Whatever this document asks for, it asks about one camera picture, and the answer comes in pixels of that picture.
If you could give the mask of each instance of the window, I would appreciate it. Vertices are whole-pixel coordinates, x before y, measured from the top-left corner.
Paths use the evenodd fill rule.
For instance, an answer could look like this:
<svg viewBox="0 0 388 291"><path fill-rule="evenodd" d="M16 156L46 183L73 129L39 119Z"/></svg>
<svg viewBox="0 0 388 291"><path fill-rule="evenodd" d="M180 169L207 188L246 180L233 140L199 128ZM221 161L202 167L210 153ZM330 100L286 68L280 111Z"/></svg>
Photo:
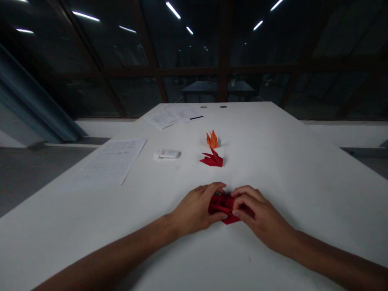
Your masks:
<svg viewBox="0 0 388 291"><path fill-rule="evenodd" d="M128 117L140 117L163 102L155 78L114 79L110 83Z"/></svg>
<svg viewBox="0 0 388 291"><path fill-rule="evenodd" d="M175 76L163 78L169 103L215 102L217 78L212 76Z"/></svg>
<svg viewBox="0 0 388 291"><path fill-rule="evenodd" d="M106 67L148 64L129 1L67 2Z"/></svg>
<svg viewBox="0 0 388 291"><path fill-rule="evenodd" d="M279 105L290 73L231 75L228 102L271 101Z"/></svg>
<svg viewBox="0 0 388 291"><path fill-rule="evenodd" d="M0 0L1 16L16 38L50 73L89 70L72 39L45 1Z"/></svg>
<svg viewBox="0 0 388 291"><path fill-rule="evenodd" d="M377 86L372 88L363 101L347 116L349 119L388 118L388 73L380 76Z"/></svg>
<svg viewBox="0 0 388 291"><path fill-rule="evenodd" d="M95 79L77 79L58 81L58 89L64 90L70 106L78 117L119 116Z"/></svg>
<svg viewBox="0 0 388 291"><path fill-rule="evenodd" d="M335 119L340 107L367 77L363 71L304 73L285 110L298 119Z"/></svg>
<svg viewBox="0 0 388 291"><path fill-rule="evenodd" d="M141 3L161 68L218 66L217 0Z"/></svg>
<svg viewBox="0 0 388 291"><path fill-rule="evenodd" d="M325 2L235 1L230 64L297 63Z"/></svg>
<svg viewBox="0 0 388 291"><path fill-rule="evenodd" d="M0 0L0 8L2 45L75 117L270 101L302 120L388 120L384 0Z"/></svg>
<svg viewBox="0 0 388 291"><path fill-rule="evenodd" d="M349 57L379 53L388 36L384 1L347 1L334 10L313 57Z"/></svg>

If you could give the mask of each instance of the fluorescent light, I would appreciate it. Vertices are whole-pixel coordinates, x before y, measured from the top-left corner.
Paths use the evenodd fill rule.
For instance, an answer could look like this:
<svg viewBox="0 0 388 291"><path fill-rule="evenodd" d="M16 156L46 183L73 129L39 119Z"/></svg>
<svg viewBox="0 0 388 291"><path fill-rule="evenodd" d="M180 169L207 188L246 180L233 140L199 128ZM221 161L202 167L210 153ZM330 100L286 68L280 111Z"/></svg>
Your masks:
<svg viewBox="0 0 388 291"><path fill-rule="evenodd" d="M272 8L270 11L274 10L283 0L279 0Z"/></svg>
<svg viewBox="0 0 388 291"><path fill-rule="evenodd" d="M256 30L256 28L258 28L262 23L263 23L263 20L261 20L261 21L255 26L255 28L254 28L253 30Z"/></svg>
<svg viewBox="0 0 388 291"><path fill-rule="evenodd" d="M175 11L174 7L170 4L170 2L166 2L166 5L168 8L170 8L170 10L175 14L175 16L180 19L180 15L178 14L178 12Z"/></svg>
<svg viewBox="0 0 388 291"><path fill-rule="evenodd" d="M124 26L120 26L120 25L119 25L119 28L122 28L122 29L124 29L124 30L128 30L129 32L136 33L136 31L135 31L135 30L131 30L131 29L129 29L129 28L126 28L126 27L124 27Z"/></svg>
<svg viewBox="0 0 388 291"><path fill-rule="evenodd" d="M25 33L34 33L34 32L31 31L31 30L23 30L23 29L21 29L21 28L17 28L16 30L17 30L17 31L20 31L20 32L25 32Z"/></svg>
<svg viewBox="0 0 388 291"><path fill-rule="evenodd" d="M85 17L87 19L91 19L91 20L94 20L94 21L100 21L98 18L95 18L95 17L91 17L89 15L86 15L86 14L82 14L82 13L79 13L79 12L76 12L76 11L72 11L75 15L78 15L78 16L81 16L81 17Z"/></svg>
<svg viewBox="0 0 388 291"><path fill-rule="evenodd" d="M194 34L194 32L191 31L190 27L186 26L186 29L187 29L191 34Z"/></svg>

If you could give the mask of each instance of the table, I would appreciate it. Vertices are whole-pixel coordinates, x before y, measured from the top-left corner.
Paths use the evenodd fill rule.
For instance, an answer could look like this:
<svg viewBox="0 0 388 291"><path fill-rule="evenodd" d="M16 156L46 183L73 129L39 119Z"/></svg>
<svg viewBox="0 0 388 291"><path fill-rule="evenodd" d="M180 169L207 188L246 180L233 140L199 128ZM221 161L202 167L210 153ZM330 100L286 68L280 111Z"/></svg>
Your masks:
<svg viewBox="0 0 388 291"><path fill-rule="evenodd" d="M203 119L162 131L135 122L114 137L148 138L122 186L66 192L99 148L2 217L0 290L32 289L213 181L227 183L227 191L257 187L293 226L388 267L388 181L270 102L194 106ZM205 133L212 129L223 168L199 162L201 152L210 152ZM182 156L152 159L161 148ZM135 290L340 289L269 250L242 222L217 223L178 240L140 266L121 290L131 284Z"/></svg>
<svg viewBox="0 0 388 291"><path fill-rule="evenodd" d="M183 99L185 103L188 102L187 100L188 95L208 94L208 95L212 95L213 97L216 97L218 92L218 84L216 82L210 82L210 81L196 81L191 85L183 88L181 92L183 94ZM231 82L228 83L228 94L229 93L235 94L240 97L252 98L256 93L256 91L251 86L249 86L247 82L236 81L234 82L233 86Z"/></svg>

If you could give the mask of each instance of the orange origami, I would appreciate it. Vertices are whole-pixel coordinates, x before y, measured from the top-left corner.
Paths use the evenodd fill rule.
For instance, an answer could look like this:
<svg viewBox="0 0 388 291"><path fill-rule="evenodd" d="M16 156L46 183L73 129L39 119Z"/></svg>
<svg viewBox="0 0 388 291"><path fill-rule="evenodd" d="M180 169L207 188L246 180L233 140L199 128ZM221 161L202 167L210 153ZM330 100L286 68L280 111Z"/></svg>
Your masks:
<svg viewBox="0 0 388 291"><path fill-rule="evenodd" d="M209 135L207 133L206 133L206 136L207 136L207 144L211 148L219 147L218 142L217 142L217 136L215 135L214 130L210 133L211 137L209 137Z"/></svg>

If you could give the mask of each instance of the wall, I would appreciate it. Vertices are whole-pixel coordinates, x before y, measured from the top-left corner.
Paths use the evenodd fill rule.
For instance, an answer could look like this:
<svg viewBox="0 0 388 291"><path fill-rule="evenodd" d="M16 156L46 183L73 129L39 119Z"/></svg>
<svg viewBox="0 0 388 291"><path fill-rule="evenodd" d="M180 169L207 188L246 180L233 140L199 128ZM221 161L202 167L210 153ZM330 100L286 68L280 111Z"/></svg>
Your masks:
<svg viewBox="0 0 388 291"><path fill-rule="evenodd" d="M26 148L43 139L0 102L0 147Z"/></svg>
<svg viewBox="0 0 388 291"><path fill-rule="evenodd" d="M132 121L87 120L76 123L91 137L113 137ZM378 148L388 139L388 122L303 121L311 130L345 148Z"/></svg>

